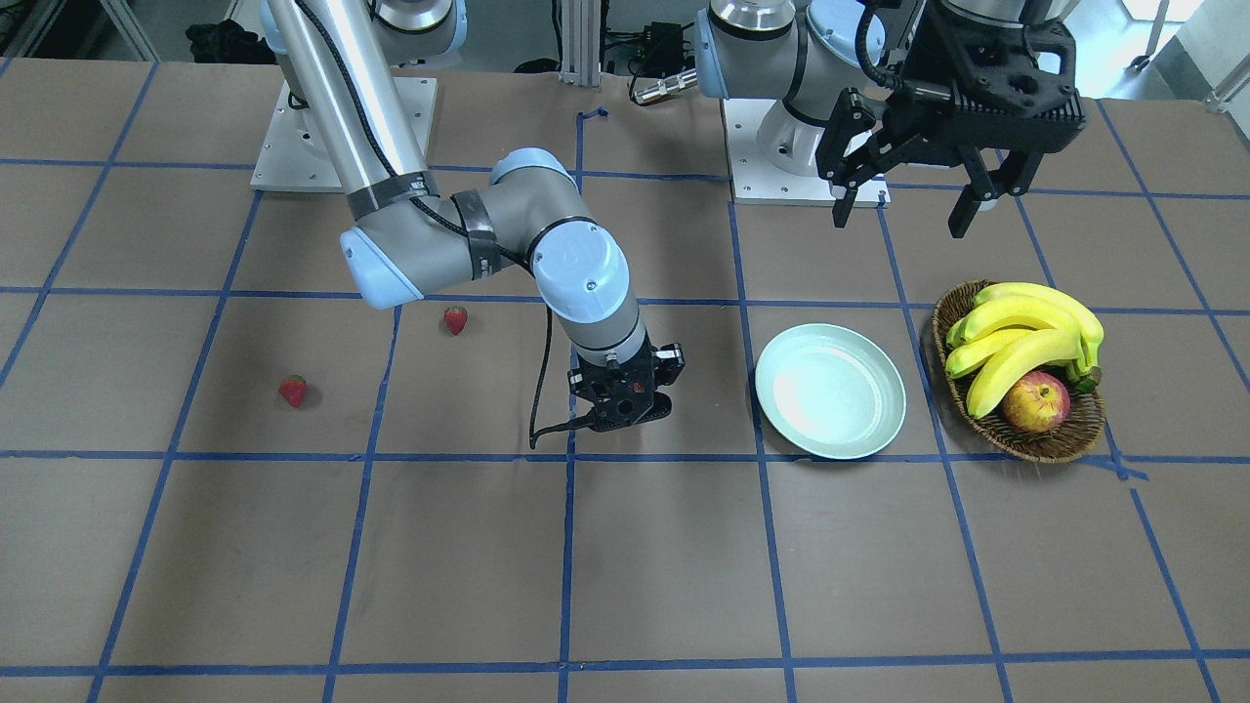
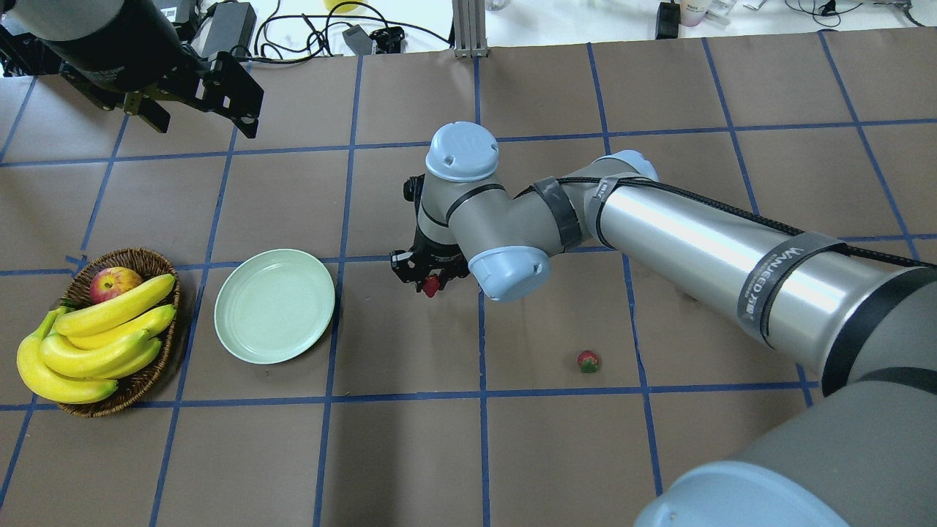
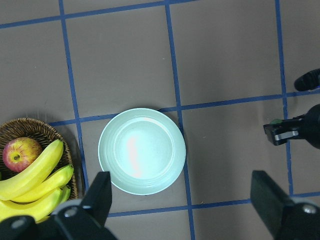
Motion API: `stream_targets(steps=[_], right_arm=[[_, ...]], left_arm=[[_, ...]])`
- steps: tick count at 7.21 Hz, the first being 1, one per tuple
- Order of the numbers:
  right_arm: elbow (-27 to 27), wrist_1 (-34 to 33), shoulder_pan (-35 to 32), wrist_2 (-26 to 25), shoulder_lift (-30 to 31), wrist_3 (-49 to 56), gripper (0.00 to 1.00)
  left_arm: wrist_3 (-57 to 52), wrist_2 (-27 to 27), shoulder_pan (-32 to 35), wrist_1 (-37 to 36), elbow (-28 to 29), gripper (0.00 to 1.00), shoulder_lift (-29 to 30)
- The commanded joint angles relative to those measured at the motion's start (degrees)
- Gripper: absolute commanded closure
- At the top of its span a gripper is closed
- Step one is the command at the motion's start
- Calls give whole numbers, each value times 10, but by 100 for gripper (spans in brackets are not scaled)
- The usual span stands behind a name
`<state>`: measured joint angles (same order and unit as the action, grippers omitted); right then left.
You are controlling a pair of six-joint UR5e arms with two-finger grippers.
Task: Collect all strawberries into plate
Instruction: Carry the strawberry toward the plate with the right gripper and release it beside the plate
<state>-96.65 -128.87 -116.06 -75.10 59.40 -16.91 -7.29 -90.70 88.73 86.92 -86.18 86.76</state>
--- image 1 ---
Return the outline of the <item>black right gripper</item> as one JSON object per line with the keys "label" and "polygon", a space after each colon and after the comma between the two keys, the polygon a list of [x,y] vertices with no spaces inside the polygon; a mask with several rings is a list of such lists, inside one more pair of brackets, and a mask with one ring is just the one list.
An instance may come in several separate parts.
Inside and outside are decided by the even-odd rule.
{"label": "black right gripper", "polygon": [[638,355],[625,363],[608,362],[606,367],[580,362],[568,372],[568,387],[591,409],[571,427],[605,433],[669,417],[672,402],[659,388],[672,387],[684,368],[684,349],[678,343],[659,348],[644,344]]}

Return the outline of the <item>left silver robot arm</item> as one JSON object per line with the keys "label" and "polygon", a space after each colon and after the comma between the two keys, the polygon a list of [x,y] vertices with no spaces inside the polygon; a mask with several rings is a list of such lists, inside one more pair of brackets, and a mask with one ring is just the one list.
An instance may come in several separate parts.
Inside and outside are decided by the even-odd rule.
{"label": "left silver robot arm", "polygon": [[961,168],[964,236],[1088,124],[1065,1],[710,1],[695,68],[706,98],[772,100],[772,161],[828,183],[844,226],[900,164]]}

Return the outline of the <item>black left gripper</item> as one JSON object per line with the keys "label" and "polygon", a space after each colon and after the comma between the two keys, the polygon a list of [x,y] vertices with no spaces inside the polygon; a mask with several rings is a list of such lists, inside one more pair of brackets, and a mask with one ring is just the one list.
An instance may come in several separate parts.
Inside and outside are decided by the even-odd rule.
{"label": "black left gripper", "polygon": [[[1062,14],[1071,1],[928,1],[900,76],[884,100],[845,88],[816,148],[818,176],[848,226],[858,189],[908,154],[909,138],[958,146],[969,176],[949,215],[965,236],[981,206],[1030,190],[1042,154],[1058,154],[1088,124],[1075,86],[1076,44]],[[1011,150],[988,170],[979,148]]]}

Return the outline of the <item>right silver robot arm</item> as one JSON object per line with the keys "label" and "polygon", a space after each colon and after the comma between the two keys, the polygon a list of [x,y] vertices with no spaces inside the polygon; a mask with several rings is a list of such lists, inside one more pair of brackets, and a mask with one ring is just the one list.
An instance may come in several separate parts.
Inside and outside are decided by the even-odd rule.
{"label": "right silver robot arm", "polygon": [[264,1],[265,36],[348,196],[340,236],[352,280],[388,309],[520,266],[572,343],[568,373],[590,410],[568,429],[616,432],[671,413],[682,346],[654,346],[628,259],[575,178],[544,148],[518,148],[488,186],[442,196],[392,68],[455,53],[462,1]]}

